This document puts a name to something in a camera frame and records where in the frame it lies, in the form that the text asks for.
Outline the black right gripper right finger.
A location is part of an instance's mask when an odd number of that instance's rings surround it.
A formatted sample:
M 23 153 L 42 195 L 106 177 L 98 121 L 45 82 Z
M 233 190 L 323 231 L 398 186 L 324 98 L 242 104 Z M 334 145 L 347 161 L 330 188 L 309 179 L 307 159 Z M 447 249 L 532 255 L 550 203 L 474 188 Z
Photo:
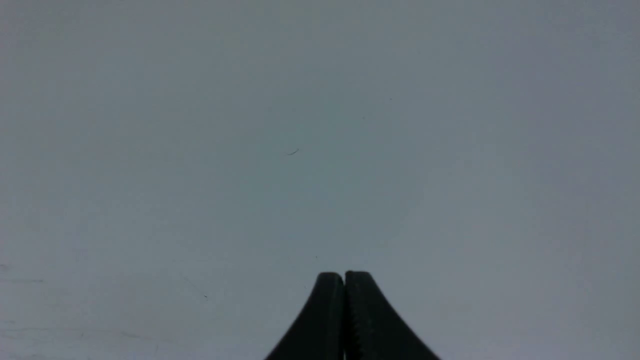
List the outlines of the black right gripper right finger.
M 347 360 L 438 360 L 389 303 L 373 276 L 345 274 Z

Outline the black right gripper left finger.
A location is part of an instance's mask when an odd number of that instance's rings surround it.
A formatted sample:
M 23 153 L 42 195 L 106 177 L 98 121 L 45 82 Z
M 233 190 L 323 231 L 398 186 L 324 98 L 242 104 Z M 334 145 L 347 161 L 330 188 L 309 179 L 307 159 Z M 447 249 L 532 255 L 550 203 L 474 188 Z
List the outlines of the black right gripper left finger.
M 345 283 L 335 272 L 318 274 L 306 303 L 268 360 L 343 360 Z

